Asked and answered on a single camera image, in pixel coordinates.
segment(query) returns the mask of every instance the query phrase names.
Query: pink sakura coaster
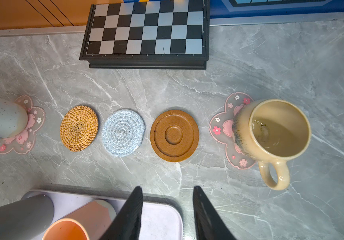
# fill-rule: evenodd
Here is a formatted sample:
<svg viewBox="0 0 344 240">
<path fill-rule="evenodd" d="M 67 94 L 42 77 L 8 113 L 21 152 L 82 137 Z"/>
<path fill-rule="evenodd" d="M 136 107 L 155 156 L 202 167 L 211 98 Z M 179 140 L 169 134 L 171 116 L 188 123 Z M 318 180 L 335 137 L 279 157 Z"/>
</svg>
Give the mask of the pink sakura coaster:
<svg viewBox="0 0 344 240">
<path fill-rule="evenodd" d="M 252 101 L 248 94 L 232 93 L 225 101 L 225 111 L 216 114 L 209 122 L 209 132 L 212 137 L 219 143 L 225 144 L 225 155 L 229 163 L 238 169 L 248 169 L 255 164 L 255 160 L 245 156 L 232 138 L 233 118 L 240 109 Z"/>
<path fill-rule="evenodd" d="M 45 111 L 42 108 L 34 107 L 30 96 L 20 96 L 15 103 L 26 109 L 28 123 L 25 129 L 16 136 L 0 139 L 0 154 L 9 153 L 12 150 L 18 154 L 26 154 L 31 151 L 36 141 L 35 132 L 41 128 L 45 120 Z"/>
</svg>

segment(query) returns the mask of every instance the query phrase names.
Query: white square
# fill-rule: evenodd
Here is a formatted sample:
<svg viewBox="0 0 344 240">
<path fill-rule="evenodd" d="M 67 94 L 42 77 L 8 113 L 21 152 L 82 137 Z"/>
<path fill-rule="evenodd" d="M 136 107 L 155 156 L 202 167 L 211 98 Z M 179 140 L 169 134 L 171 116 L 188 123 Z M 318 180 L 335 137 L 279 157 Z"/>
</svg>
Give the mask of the white square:
<svg viewBox="0 0 344 240">
<path fill-rule="evenodd" d="M 128 40 L 127 54 L 140 54 L 141 40 Z"/>
<path fill-rule="evenodd" d="M 146 13 L 158 13 L 160 11 L 160 1 L 147 2 Z"/>
<path fill-rule="evenodd" d="M 187 39 L 185 43 L 186 54 L 202 54 L 203 40 L 202 39 Z"/>
<path fill-rule="evenodd" d="M 173 12 L 188 12 L 188 0 L 175 0 Z"/>
<path fill-rule="evenodd" d="M 115 28 L 117 27 L 118 21 L 119 21 L 118 15 L 107 16 L 105 18 L 104 28 Z"/>
<path fill-rule="evenodd" d="M 173 13 L 159 13 L 158 26 L 172 26 Z"/>
<path fill-rule="evenodd" d="M 169 54 L 171 49 L 171 40 L 170 39 L 157 39 L 155 54 Z"/>
<path fill-rule="evenodd" d="M 171 39 L 186 39 L 187 26 L 186 25 L 173 25 Z"/>
<path fill-rule="evenodd" d="M 95 17 L 97 16 L 107 16 L 108 4 L 99 4 L 96 5 Z"/>
<path fill-rule="evenodd" d="M 91 35 L 89 36 L 89 41 L 101 41 L 103 32 L 104 28 L 92 28 Z"/>
<path fill-rule="evenodd" d="M 133 3 L 122 3 L 120 6 L 119 15 L 130 15 L 132 14 Z"/>
<path fill-rule="evenodd" d="M 115 41 L 101 41 L 99 54 L 112 54 Z"/>
<path fill-rule="evenodd" d="M 146 15 L 142 14 L 132 14 L 131 17 L 131 26 L 144 26 L 144 19 Z"/>
<path fill-rule="evenodd" d="M 188 12 L 187 25 L 203 25 L 203 12 Z"/>
<path fill-rule="evenodd" d="M 157 26 L 145 26 L 143 28 L 142 40 L 155 40 L 156 36 L 157 36 Z"/>
<path fill-rule="evenodd" d="M 124 28 L 117 28 L 116 29 L 116 36 L 115 40 L 128 40 L 129 36 L 129 27 L 126 26 Z"/>
</svg>

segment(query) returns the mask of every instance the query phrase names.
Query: cup rim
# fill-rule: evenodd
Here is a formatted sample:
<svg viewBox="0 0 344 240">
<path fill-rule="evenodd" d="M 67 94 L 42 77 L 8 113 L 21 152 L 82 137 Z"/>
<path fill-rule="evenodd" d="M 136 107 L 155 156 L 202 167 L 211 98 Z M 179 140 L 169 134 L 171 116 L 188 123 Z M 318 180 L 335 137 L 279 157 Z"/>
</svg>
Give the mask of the cup rim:
<svg viewBox="0 0 344 240">
<path fill-rule="evenodd" d="M 87 230 L 83 227 L 83 225 L 81 223 L 79 223 L 77 220 L 74 220 L 72 218 L 61 218 L 57 221 L 55 221 L 54 223 L 52 223 L 49 228 L 47 228 L 47 230 L 45 231 L 44 235 L 43 235 L 43 238 L 42 240 L 45 240 L 45 237 L 46 235 L 48 234 L 48 230 L 52 227 L 54 227 L 56 224 L 60 223 L 60 222 L 65 222 L 65 221 L 68 221 L 68 222 L 73 222 L 73 223 L 76 223 L 84 232 L 85 236 L 87 237 L 87 240 L 89 240 L 89 235 L 87 233 Z"/>
<path fill-rule="evenodd" d="M 267 151 L 265 148 L 263 148 L 263 147 L 260 145 L 260 143 L 257 141 L 255 135 L 253 134 L 253 131 L 252 131 L 252 118 L 253 118 L 253 116 L 255 115 L 255 112 L 257 111 L 257 109 L 258 109 L 259 107 L 261 107 L 262 105 L 264 105 L 264 104 L 266 104 L 266 103 L 270 103 L 270 102 L 282 102 L 282 103 L 289 104 L 291 107 L 293 107 L 294 109 L 296 109 L 296 110 L 303 116 L 303 118 L 304 118 L 304 120 L 305 120 L 305 123 L 307 124 L 307 127 L 308 127 L 308 139 L 307 139 L 307 143 L 305 144 L 305 146 L 303 147 L 303 149 L 302 149 L 300 152 L 298 152 L 297 154 L 295 154 L 295 155 L 287 156 L 287 157 L 282 157 L 282 156 L 277 156 L 277 155 L 275 155 L 275 154 L 272 154 L 272 153 L 270 153 L 269 151 Z M 283 161 L 289 161 L 289 160 L 294 159 L 294 158 L 297 158 L 297 157 L 299 157 L 301 154 L 303 154 L 303 153 L 305 152 L 305 150 L 307 150 L 307 148 L 308 148 L 308 146 L 309 146 L 309 143 L 310 143 L 310 141 L 311 141 L 311 137 L 312 137 L 311 125 L 310 125 L 310 123 L 309 123 L 308 118 L 307 118 L 306 115 L 303 113 L 303 111 L 301 111 L 296 105 L 294 105 L 294 104 L 292 104 L 292 103 L 290 103 L 290 102 L 288 102 L 288 101 L 282 100 L 282 99 L 267 99 L 267 100 L 264 100 L 264 101 L 262 101 L 261 103 L 257 104 L 257 105 L 253 108 L 252 113 L 251 113 L 251 115 L 250 115 L 250 118 L 249 118 L 249 121 L 248 121 L 248 127 L 249 127 L 249 132 L 250 132 L 250 134 L 251 134 L 251 136 L 252 136 L 253 141 L 254 141 L 259 147 L 261 147 L 261 149 L 262 149 L 265 153 L 269 154 L 270 156 L 272 156 L 272 157 L 274 157 L 274 158 L 276 158 L 276 159 L 283 160 Z"/>
</svg>

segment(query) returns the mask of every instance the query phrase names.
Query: beige mug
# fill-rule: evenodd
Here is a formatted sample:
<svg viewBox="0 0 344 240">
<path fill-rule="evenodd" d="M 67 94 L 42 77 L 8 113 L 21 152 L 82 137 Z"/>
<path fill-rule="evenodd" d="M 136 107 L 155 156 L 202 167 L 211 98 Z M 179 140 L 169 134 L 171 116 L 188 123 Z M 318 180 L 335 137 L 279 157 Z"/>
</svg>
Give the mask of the beige mug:
<svg viewBox="0 0 344 240">
<path fill-rule="evenodd" d="M 309 146 L 311 127 L 305 114 L 295 105 L 280 99 L 254 101 L 236 114 L 233 140 L 242 152 L 258 161 L 261 177 L 274 190 L 290 184 L 287 161 Z M 276 170 L 275 182 L 269 164 Z"/>
</svg>

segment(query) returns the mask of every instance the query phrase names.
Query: mug rim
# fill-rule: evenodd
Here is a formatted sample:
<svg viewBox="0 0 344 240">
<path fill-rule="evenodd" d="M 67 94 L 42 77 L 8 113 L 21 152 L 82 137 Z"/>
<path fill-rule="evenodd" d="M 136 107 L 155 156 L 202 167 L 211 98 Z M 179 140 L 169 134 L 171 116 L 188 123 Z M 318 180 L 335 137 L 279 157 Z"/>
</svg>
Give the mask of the mug rim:
<svg viewBox="0 0 344 240">
<path fill-rule="evenodd" d="M 259 107 L 261 107 L 262 105 L 266 104 L 266 103 L 270 103 L 270 102 L 282 102 L 282 103 L 286 103 L 286 104 L 289 104 L 290 106 L 292 106 L 294 109 L 296 109 L 304 118 L 305 120 L 305 123 L 307 124 L 307 127 L 308 127 L 308 139 L 307 139 L 307 143 L 305 144 L 305 146 L 303 147 L 303 149 L 298 152 L 297 154 L 295 155 L 292 155 L 292 156 L 287 156 L 287 157 L 282 157 L 282 156 L 277 156 L 273 153 L 270 153 L 269 151 L 267 151 L 264 147 L 262 147 L 260 145 L 260 143 L 257 141 L 255 135 L 253 134 L 253 131 L 252 131 L 252 118 L 253 116 L 255 115 L 255 112 L 257 111 L 257 109 Z M 282 100 L 282 99 L 266 99 L 266 100 L 263 100 L 261 101 L 261 103 L 257 104 L 252 112 L 251 112 L 251 115 L 250 115 L 250 118 L 249 118 L 249 121 L 248 121 L 248 127 L 249 127 L 249 132 L 252 136 L 252 139 L 253 141 L 263 150 L 263 152 L 269 154 L 270 156 L 274 157 L 274 158 L 277 158 L 277 159 L 280 159 L 280 160 L 283 160 L 283 161 L 289 161 L 289 160 L 292 160 L 294 158 L 297 158 L 299 157 L 301 154 L 303 154 L 305 152 L 305 150 L 307 150 L 308 146 L 309 146 L 309 143 L 311 141 L 311 137 L 312 137 L 312 131 L 311 131 L 311 125 L 309 123 L 309 120 L 307 118 L 307 116 L 303 113 L 303 111 L 301 111 L 296 105 L 288 102 L 288 101 L 285 101 L 285 100 Z"/>
</svg>

